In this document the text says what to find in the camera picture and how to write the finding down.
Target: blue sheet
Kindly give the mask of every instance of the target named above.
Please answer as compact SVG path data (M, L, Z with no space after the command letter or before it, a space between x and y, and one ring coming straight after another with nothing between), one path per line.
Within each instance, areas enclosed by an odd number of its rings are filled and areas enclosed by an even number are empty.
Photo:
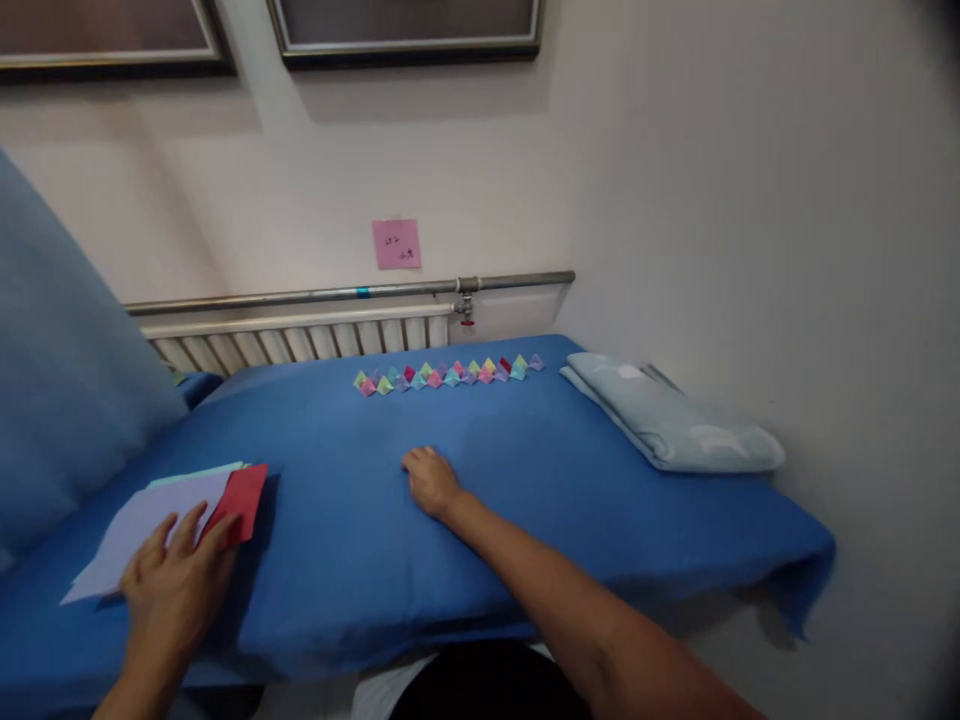
M465 487L641 607L770 577L792 627L830 533L757 477L665 475L558 373L562 336L258 368L226 382L0 577L0 715L96 702L120 670L122 603L58 607L110 518L149 481L269 463L254 540L189 685L307 680L419 646L532 633L504 586L409 497L400 458L433 444ZM487 356L523 382L363 398L357 371Z
M186 379L177 385L187 407L193 410L214 390L223 385L223 378L213 373L187 373Z

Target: picture frame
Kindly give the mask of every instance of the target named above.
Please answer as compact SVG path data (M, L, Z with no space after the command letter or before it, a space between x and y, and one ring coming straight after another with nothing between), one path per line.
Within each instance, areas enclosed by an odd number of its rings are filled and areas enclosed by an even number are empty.
M236 75L215 0L0 3L0 82Z
M540 52L546 0L266 0L291 71L502 61Z

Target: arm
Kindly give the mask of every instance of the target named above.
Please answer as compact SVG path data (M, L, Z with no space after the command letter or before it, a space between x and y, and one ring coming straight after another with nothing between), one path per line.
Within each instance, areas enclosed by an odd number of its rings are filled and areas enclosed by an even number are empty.
M130 608L123 672L93 720L162 720L183 682L200 641L223 601L235 549L223 543L236 516L219 522L194 549L205 503L174 533L171 514L131 558L120 582Z
M462 490L433 448L403 465L420 508L497 573L594 717L761 717L656 623Z

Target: wall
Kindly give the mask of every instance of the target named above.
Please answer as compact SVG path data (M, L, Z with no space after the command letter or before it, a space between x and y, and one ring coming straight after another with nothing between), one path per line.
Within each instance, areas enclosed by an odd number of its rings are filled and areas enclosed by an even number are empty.
M264 0L220 6L239 80L0 97L0 146L122 302L568 268L621 117L621 9L556 4L534 64L291 76ZM422 271L376 269L370 221L398 213Z
M809 625L691 646L776 718L920 718L960 629L956 71L895 0L639 2L628 120L562 329L752 413L836 533Z

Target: radiator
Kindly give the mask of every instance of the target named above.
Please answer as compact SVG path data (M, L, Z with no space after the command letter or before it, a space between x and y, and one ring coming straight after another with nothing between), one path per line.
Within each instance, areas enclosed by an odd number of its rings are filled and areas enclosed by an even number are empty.
M444 347L453 303L379 310L175 323L143 328L183 372L229 377L245 367Z

